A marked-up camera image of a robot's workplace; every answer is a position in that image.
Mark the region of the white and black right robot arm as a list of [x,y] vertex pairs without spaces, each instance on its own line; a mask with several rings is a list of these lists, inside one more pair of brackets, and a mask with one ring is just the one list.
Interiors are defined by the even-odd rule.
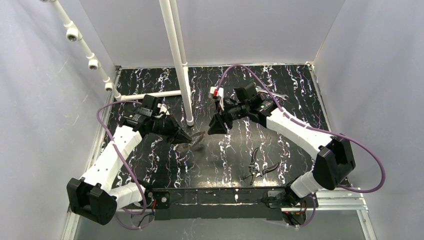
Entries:
[[322,189],[334,190],[355,169],[347,139],[310,130],[305,122],[280,111],[273,100],[265,100],[253,83],[235,88],[235,93],[236,99],[231,99],[224,97],[223,88],[210,88],[208,96],[214,100],[216,111],[209,123],[209,135],[226,135],[233,121],[249,118],[288,138],[314,159],[312,170],[289,182],[281,191],[266,193],[260,201],[267,207],[294,207],[310,194]]

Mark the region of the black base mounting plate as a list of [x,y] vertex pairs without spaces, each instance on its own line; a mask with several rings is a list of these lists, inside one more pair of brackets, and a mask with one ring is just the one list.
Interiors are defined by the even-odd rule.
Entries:
[[317,196],[296,203],[284,201],[284,187],[151,188],[146,190],[147,209],[157,221],[179,219],[266,219],[283,220],[317,209]]

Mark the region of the white PVC pipe frame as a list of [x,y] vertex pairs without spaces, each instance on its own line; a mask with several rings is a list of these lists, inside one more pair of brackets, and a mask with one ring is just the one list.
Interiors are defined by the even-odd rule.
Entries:
[[121,67],[174,67],[179,89],[154,96],[182,97],[194,125],[188,62],[175,0],[80,0],[109,58]]

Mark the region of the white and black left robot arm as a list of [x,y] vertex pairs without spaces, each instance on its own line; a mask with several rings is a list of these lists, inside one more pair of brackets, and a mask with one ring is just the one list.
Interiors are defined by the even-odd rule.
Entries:
[[138,180],[127,163],[146,135],[162,136],[171,145],[193,141],[162,98],[147,94],[134,104],[135,108],[123,115],[114,132],[100,121],[109,143],[94,164],[80,178],[71,178],[66,186],[70,210],[103,226],[117,210],[133,203],[142,202],[143,209],[147,209],[148,184]]

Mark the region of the silver open-end wrench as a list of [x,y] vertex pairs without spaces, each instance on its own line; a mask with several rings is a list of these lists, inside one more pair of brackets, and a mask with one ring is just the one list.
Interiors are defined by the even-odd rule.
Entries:
[[270,95],[270,96],[274,96],[274,97],[276,97],[276,98],[280,98],[280,99],[283,99],[283,100],[287,100],[288,99],[288,95],[286,95],[286,94],[279,94],[279,93],[274,93],[274,92],[268,92],[267,90],[265,90],[265,89],[263,89],[263,88],[261,88],[261,87],[259,87],[259,86],[256,86],[255,87],[255,89],[256,89],[256,91],[257,92],[259,92],[259,93],[264,93],[264,94],[268,94],[268,95]]

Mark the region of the aluminium extrusion rail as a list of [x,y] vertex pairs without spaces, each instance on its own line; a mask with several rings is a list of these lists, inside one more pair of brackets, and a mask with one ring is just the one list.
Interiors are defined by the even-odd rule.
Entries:
[[313,209],[321,210],[367,210],[368,206],[361,193],[350,192],[343,188],[321,190],[297,199],[289,196],[283,188],[152,188],[144,197],[136,190],[130,193],[127,187],[118,187],[100,198],[102,207],[116,209],[133,206],[151,209],[168,209],[173,205],[181,206],[251,206],[264,204],[271,209]]

